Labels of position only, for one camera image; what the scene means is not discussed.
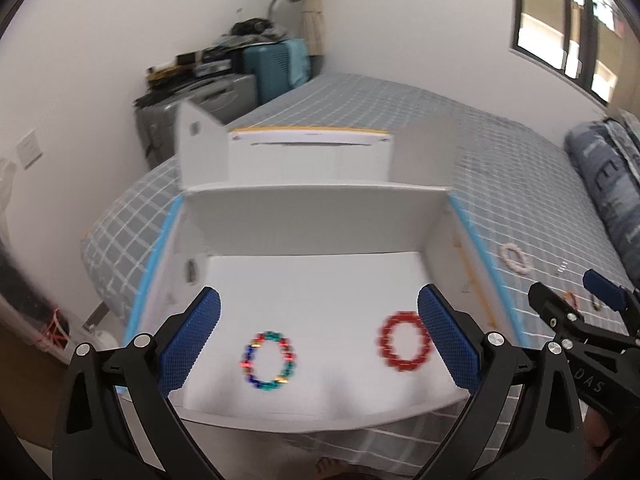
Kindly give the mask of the grey suitcase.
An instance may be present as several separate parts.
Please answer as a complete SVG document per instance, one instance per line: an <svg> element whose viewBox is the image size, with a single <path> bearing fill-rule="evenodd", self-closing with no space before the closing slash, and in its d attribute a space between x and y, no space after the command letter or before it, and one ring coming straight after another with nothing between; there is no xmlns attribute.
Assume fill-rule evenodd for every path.
<svg viewBox="0 0 640 480"><path fill-rule="evenodd" d="M149 92L134 102L134 122L150 169L176 154L178 125L185 110L198 110L227 125L257 107L256 78L230 74L180 84L175 89Z"/></svg>

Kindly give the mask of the dark framed window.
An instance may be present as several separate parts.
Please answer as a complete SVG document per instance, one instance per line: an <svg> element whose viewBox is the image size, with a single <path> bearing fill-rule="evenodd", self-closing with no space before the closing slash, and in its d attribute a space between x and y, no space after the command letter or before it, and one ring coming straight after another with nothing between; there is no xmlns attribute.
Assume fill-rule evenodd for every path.
<svg viewBox="0 0 640 480"><path fill-rule="evenodd" d="M627 28L615 0L514 0L512 48L608 105Z"/></svg>

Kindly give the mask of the folded blue grey quilt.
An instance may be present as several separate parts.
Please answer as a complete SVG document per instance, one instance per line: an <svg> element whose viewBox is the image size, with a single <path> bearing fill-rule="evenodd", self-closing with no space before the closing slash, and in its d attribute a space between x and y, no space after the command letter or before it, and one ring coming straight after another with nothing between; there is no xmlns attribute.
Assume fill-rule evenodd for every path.
<svg viewBox="0 0 640 480"><path fill-rule="evenodd" d="M639 284L639 130L606 118L585 122L564 139L570 161L630 280Z"/></svg>

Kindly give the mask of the teal suitcase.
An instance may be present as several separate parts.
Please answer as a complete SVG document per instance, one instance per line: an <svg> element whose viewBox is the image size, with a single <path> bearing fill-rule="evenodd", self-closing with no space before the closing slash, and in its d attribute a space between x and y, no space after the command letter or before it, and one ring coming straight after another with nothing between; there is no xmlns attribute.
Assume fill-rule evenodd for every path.
<svg viewBox="0 0 640 480"><path fill-rule="evenodd" d="M248 47L243 52L243 67L245 73L255 77L260 105L306 84L311 78L310 57L302 38Z"/></svg>

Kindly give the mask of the white wall socket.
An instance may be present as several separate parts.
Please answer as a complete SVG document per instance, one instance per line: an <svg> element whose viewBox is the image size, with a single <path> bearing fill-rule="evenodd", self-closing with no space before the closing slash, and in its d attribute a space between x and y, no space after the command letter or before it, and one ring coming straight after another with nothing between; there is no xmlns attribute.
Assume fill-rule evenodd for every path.
<svg viewBox="0 0 640 480"><path fill-rule="evenodd" d="M42 149L36 135L36 130L32 129L26 133L16 144L16 154L24 169L30 168L42 156Z"/></svg>

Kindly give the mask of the white cardboard box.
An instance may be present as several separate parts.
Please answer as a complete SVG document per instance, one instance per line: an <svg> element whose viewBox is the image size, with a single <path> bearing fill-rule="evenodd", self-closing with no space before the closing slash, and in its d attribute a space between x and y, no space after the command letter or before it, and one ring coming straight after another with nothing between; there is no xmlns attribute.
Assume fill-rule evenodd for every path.
<svg viewBox="0 0 640 480"><path fill-rule="evenodd" d="M217 326L171 393L189 422L253 431L359 429L460 401L437 352L413 372L378 350L386 318L436 285L483 330L523 339L513 301L454 196L463 128L228 130L185 110L178 197L127 333L153 333L204 287Z"/></svg>

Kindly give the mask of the dark clothes pile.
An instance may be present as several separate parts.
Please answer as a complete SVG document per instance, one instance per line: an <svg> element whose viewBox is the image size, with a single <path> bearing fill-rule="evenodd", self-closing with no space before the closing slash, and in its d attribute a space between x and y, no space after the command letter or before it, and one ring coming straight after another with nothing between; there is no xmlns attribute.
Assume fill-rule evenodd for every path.
<svg viewBox="0 0 640 480"><path fill-rule="evenodd" d="M250 18L236 22L228 34L217 40L217 44L224 48L237 49L253 44L276 44L285 39L288 39L288 30L284 26L265 18Z"/></svg>

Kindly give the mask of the beige curtain left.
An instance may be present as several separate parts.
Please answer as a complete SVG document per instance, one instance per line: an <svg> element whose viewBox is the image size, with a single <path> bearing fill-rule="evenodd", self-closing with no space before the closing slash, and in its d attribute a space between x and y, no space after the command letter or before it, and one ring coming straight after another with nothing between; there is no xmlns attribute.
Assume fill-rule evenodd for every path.
<svg viewBox="0 0 640 480"><path fill-rule="evenodd" d="M300 31L306 41L311 56L324 55L323 0L303 0L302 24Z"/></svg>

